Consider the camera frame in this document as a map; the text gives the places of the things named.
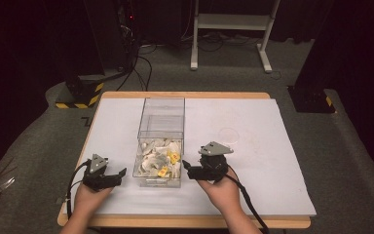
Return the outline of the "clear plastic cup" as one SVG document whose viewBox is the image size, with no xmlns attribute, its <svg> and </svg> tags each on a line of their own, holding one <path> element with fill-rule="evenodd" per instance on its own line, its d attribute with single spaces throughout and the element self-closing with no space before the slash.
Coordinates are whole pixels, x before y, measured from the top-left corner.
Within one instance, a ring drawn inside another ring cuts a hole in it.
<svg viewBox="0 0 374 234">
<path fill-rule="evenodd" d="M 225 145 L 234 145 L 239 139 L 239 133 L 232 128 L 223 128 L 218 133 L 218 139 Z"/>
</svg>

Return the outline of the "pile of tea bags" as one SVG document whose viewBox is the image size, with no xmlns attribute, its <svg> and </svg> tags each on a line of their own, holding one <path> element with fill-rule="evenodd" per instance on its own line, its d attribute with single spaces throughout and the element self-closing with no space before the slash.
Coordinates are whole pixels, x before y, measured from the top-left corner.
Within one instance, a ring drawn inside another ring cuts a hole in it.
<svg viewBox="0 0 374 234">
<path fill-rule="evenodd" d="M 142 140 L 135 158 L 133 175 L 138 177 L 180 178 L 182 141 L 170 138 Z"/>
</svg>

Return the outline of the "black post with striped base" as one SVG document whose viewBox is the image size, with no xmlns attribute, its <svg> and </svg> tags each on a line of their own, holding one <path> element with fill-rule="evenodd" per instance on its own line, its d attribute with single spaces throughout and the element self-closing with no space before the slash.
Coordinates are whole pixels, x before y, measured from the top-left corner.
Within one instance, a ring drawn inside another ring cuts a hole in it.
<svg viewBox="0 0 374 234">
<path fill-rule="evenodd" d="M 78 77 L 66 80 L 55 105 L 61 109 L 91 108 L 97 102 L 102 88 L 102 82 L 82 81 Z"/>
</svg>

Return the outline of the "person's left hand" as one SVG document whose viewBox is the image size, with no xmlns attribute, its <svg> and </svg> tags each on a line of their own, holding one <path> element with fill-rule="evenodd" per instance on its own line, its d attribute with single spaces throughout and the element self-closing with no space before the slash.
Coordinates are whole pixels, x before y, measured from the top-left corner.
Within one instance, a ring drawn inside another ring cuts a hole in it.
<svg viewBox="0 0 374 234">
<path fill-rule="evenodd" d="M 80 184 L 74 200 L 74 210 L 69 222 L 88 224 L 94 213 L 112 192 L 113 188 L 93 191 L 85 184 Z"/>
</svg>

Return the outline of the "black post base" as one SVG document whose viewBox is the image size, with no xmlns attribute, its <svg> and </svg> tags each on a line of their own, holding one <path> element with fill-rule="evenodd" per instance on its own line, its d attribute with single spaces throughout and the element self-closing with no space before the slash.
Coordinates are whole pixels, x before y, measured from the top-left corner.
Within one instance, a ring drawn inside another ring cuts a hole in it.
<svg viewBox="0 0 374 234">
<path fill-rule="evenodd" d="M 324 91 L 311 93 L 295 86 L 288 86 L 287 90 L 297 112 L 328 114 L 336 112 L 330 97 Z"/>
</svg>

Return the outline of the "clear acrylic drawer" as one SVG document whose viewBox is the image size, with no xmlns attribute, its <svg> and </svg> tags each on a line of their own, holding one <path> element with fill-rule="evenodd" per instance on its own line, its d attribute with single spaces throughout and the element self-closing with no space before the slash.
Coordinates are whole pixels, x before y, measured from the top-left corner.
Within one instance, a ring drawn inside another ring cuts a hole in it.
<svg viewBox="0 0 374 234">
<path fill-rule="evenodd" d="M 141 187 L 179 188 L 181 186 L 181 175 L 180 178 L 138 177 L 132 172 L 132 176 L 138 180 Z"/>
</svg>

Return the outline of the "person's right hand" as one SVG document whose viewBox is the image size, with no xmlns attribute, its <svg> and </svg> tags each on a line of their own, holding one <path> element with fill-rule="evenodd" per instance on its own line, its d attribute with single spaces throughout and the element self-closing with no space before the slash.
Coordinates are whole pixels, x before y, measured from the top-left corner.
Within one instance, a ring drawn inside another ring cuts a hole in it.
<svg viewBox="0 0 374 234">
<path fill-rule="evenodd" d="M 243 211 L 239 188 L 229 178 L 223 177 L 216 183 L 198 180 L 198 185 L 206 193 L 212 205 L 223 215 L 237 215 Z"/>
</svg>

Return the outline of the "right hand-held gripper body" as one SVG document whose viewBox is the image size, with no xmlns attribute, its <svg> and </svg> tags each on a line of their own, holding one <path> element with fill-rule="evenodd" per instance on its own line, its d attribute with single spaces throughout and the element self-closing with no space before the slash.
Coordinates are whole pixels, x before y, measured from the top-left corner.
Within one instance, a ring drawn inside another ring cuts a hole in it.
<svg viewBox="0 0 374 234">
<path fill-rule="evenodd" d="M 194 180 L 221 180 L 228 173 L 228 163 L 225 155 L 234 150 L 221 143 L 211 141 L 200 148 L 199 166 L 192 166 L 187 175 Z"/>
</svg>

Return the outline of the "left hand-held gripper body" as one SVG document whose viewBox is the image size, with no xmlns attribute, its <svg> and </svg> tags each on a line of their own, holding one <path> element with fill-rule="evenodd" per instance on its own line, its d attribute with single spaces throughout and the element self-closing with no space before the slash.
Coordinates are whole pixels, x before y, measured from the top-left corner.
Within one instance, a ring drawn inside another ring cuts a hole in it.
<svg viewBox="0 0 374 234">
<path fill-rule="evenodd" d="M 83 183 L 93 191 L 119 186 L 122 183 L 122 177 L 118 174 L 106 175 L 107 165 L 107 158 L 94 154 L 84 172 Z"/>
</svg>

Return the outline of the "black equipment rack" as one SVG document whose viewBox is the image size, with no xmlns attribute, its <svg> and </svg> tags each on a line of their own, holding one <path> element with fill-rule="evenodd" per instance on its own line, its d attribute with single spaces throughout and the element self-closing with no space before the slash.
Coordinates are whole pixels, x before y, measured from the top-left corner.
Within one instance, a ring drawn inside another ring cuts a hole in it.
<svg viewBox="0 0 374 234">
<path fill-rule="evenodd" d="M 133 0 L 117 0 L 117 4 L 117 17 L 126 56 L 126 70 L 130 70 L 133 66 L 138 44 L 135 6 Z"/>
</svg>

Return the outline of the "clear acrylic drawer case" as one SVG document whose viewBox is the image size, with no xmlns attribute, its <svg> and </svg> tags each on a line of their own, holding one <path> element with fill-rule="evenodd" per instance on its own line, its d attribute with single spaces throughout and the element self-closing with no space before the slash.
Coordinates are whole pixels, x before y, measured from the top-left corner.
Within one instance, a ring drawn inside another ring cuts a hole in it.
<svg viewBox="0 0 374 234">
<path fill-rule="evenodd" d="M 138 128 L 139 143 L 150 143 L 154 139 L 175 141 L 184 153 L 184 97 L 147 97 Z"/>
</svg>

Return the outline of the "white metal stand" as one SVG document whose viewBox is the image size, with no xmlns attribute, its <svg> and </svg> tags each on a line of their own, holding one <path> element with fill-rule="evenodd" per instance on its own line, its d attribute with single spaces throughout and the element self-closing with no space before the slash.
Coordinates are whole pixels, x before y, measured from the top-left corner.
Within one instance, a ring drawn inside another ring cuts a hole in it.
<svg viewBox="0 0 374 234">
<path fill-rule="evenodd" d="M 271 13 L 265 16 L 256 15 L 225 15 L 225 14 L 204 14 L 199 10 L 200 0 L 194 0 L 194 25 L 193 41 L 191 50 L 190 68 L 197 70 L 199 67 L 198 36 L 200 29 L 229 29 L 229 30 L 250 30 L 263 31 L 263 39 L 256 45 L 258 55 L 261 59 L 264 71 L 272 73 L 273 68 L 269 62 L 266 47 L 276 19 L 281 0 L 274 0 Z"/>
</svg>

